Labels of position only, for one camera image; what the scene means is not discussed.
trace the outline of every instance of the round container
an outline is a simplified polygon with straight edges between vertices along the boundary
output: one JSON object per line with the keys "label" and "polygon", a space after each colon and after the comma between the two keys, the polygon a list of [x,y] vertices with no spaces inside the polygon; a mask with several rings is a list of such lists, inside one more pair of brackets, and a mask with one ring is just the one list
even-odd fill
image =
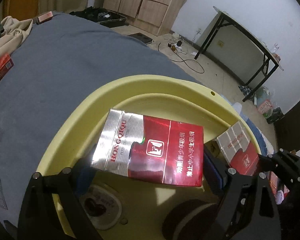
{"label": "round container", "polygon": [[[89,95],[55,135],[37,171],[46,176],[74,166],[97,142],[110,108],[204,126],[204,142],[240,120],[260,154],[250,128],[216,92],[189,81],[137,75],[110,82]],[[104,240],[164,239],[162,223],[176,205],[193,198],[217,200],[204,179],[203,186],[198,188],[152,184],[107,172],[97,175],[98,181],[120,194],[128,220],[127,224],[117,223],[109,230],[99,231]],[[64,231],[73,236],[56,195],[54,201]]]}

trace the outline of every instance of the beige blanket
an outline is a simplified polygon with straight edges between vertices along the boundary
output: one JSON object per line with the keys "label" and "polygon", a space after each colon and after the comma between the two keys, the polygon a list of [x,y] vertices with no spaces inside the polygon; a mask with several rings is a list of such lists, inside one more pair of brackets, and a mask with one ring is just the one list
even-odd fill
{"label": "beige blanket", "polygon": [[1,21],[4,32],[0,38],[0,57],[14,52],[28,37],[32,28],[32,19],[18,21],[7,16]]}

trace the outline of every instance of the beige floor tile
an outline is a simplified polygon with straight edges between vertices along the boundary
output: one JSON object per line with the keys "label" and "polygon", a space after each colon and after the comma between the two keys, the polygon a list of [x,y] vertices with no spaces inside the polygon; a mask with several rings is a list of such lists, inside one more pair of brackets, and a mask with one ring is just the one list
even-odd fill
{"label": "beige floor tile", "polygon": [[[120,26],[112,29],[122,35],[129,35],[138,32],[143,33],[153,39],[153,42],[148,45],[150,48],[157,50],[160,43],[160,52],[172,60],[181,61],[181,59],[168,47],[168,43],[175,43],[178,41],[175,40],[171,34],[165,34],[157,37],[132,25]],[[194,56],[192,56],[191,53],[197,52],[195,48],[185,42],[183,42],[181,47],[184,52],[187,52],[187,54],[178,53],[183,59],[194,59]],[[176,64],[176,67],[179,66],[187,74],[206,87],[214,90],[218,94],[223,94],[231,103],[239,102],[242,105],[242,112],[262,131],[276,151],[277,143],[273,124],[267,123],[266,119],[259,114],[251,101],[247,100],[246,102],[242,102],[244,95],[238,88],[239,84],[237,81],[206,56],[200,55],[197,61],[204,68],[203,74],[199,74],[191,70],[184,62],[174,63]],[[187,64],[198,72],[202,71],[201,67],[195,62],[187,61]]]}
{"label": "beige floor tile", "polygon": [[149,33],[149,32],[146,32],[144,30],[141,30],[135,26],[132,26],[132,25],[128,25],[128,26],[119,26],[119,27],[114,27],[112,28],[112,30],[114,30],[115,32],[118,32],[122,35],[130,35],[130,34],[134,34],[134,33],[142,33],[148,37],[150,37],[151,39],[155,39],[157,38],[157,36]]}
{"label": "beige floor tile", "polygon": [[242,99],[244,98],[244,95],[242,94],[238,86],[239,84],[237,83],[237,81],[225,72],[223,78],[222,94],[231,103],[239,102],[243,104]]}

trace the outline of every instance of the plastic bag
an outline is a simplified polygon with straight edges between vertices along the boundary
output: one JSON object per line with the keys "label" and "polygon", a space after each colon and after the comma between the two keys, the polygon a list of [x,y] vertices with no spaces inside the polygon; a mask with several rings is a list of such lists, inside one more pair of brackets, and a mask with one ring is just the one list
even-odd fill
{"label": "plastic bag", "polygon": [[274,93],[271,93],[268,88],[261,87],[256,91],[257,109],[266,119],[268,119],[276,108],[277,103],[273,101]]}

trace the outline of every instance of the black cable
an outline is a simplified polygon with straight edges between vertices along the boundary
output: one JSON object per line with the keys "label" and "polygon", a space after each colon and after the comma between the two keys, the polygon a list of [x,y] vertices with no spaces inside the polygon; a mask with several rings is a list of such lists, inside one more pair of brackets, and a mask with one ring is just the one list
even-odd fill
{"label": "black cable", "polygon": [[[202,66],[198,61],[196,61],[196,60],[194,60],[194,59],[183,59],[183,58],[180,57],[177,53],[174,52],[174,54],[176,54],[179,58],[181,58],[182,61],[176,61],[176,60],[170,59],[171,61],[173,61],[173,62],[184,62],[184,63],[188,66],[188,68],[192,69],[194,72],[197,72],[197,73],[199,73],[199,74],[203,74],[203,73],[204,73],[204,68],[203,68],[203,66]],[[198,64],[200,65],[200,67],[202,68],[203,72],[199,72],[199,71],[196,71],[196,70],[194,70],[193,68],[191,68],[191,67],[187,64],[187,62],[186,62],[187,60],[189,60],[189,61],[194,61],[194,62],[198,63]]]}

